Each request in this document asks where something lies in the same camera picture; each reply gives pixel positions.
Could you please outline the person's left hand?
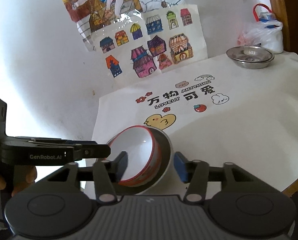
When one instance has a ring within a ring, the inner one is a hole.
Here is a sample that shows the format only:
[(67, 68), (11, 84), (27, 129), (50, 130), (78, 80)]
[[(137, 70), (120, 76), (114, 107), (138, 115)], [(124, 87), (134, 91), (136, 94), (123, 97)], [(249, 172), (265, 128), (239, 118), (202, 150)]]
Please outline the person's left hand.
[[(12, 187), (12, 193), (11, 193), (12, 197), (35, 183), (35, 180), (37, 178), (36, 167), (24, 166), (24, 171), (25, 171), (24, 179), (22, 179), (20, 182), (18, 182)], [(7, 187), (8, 182), (13, 182), (13, 181), (14, 179), (11, 178), (8, 172), (5, 175), (0, 174), (0, 190), (4, 190)]]

